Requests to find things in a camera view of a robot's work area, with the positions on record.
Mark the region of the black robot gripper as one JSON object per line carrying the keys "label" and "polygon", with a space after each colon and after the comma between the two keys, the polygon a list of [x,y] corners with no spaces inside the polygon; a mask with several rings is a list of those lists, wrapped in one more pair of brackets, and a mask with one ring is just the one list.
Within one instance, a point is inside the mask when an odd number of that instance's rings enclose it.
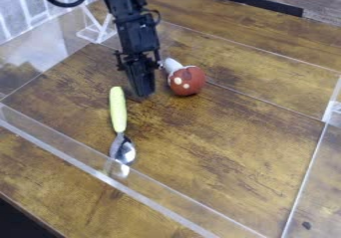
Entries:
{"label": "black robot gripper", "polygon": [[162,17],[154,18],[158,10],[144,9],[143,12],[115,13],[122,51],[116,54],[118,67],[126,71],[132,89],[139,97],[147,97],[155,92],[155,64],[150,58],[135,61],[135,66],[124,64],[122,55],[136,57],[144,52],[152,52],[156,63],[160,61],[160,40],[156,25]]}

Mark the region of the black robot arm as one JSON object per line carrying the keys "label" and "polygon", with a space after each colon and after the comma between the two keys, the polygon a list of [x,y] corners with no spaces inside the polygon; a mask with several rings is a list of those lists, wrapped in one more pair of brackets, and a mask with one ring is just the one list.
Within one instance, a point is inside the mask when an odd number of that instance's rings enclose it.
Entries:
{"label": "black robot arm", "polygon": [[118,70],[124,71],[135,94],[144,98],[155,92],[155,69],[160,63],[158,10],[147,8],[147,0],[104,0],[113,15],[122,50],[115,52]]}

